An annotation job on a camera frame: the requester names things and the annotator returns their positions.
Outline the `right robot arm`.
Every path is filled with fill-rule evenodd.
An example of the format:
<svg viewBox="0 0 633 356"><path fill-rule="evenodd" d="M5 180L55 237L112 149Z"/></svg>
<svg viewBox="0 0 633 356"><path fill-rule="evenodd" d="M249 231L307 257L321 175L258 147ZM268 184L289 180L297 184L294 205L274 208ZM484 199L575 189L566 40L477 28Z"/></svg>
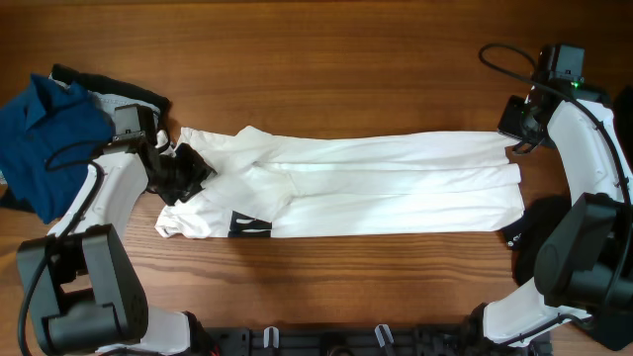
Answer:
<svg viewBox="0 0 633 356"><path fill-rule="evenodd" d="M544 355L549 331L568 321L610 350L631 344L632 173L600 93L572 93L572 101L538 90L508 100L499 131L557 148L570 197L541 199L504 230L525 249L514 271L519 288L452 331L423 331L425 352Z"/></svg>

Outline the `white polo shirt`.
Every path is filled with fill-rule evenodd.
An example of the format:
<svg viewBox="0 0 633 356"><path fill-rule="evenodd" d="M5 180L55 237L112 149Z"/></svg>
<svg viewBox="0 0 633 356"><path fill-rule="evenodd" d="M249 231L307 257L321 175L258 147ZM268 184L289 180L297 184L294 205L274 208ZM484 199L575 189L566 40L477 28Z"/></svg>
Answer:
<svg viewBox="0 0 633 356"><path fill-rule="evenodd" d="M216 170L155 227L170 237L325 237L495 231L524 212L521 173L493 132L348 139L185 128Z"/></svg>

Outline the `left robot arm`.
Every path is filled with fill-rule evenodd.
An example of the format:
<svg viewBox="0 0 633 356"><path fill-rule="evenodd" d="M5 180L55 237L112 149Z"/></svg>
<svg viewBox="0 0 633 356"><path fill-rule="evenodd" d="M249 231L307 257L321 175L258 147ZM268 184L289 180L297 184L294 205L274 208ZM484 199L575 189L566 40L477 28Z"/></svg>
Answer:
<svg viewBox="0 0 633 356"><path fill-rule="evenodd" d="M26 326L46 355L218 355L195 316L149 306L122 243L146 190L168 205L186 202L215 170L189 145L163 155L143 139L96 142L83 159L86 180L50 231L23 242L16 260L24 288L17 340L30 354Z"/></svg>

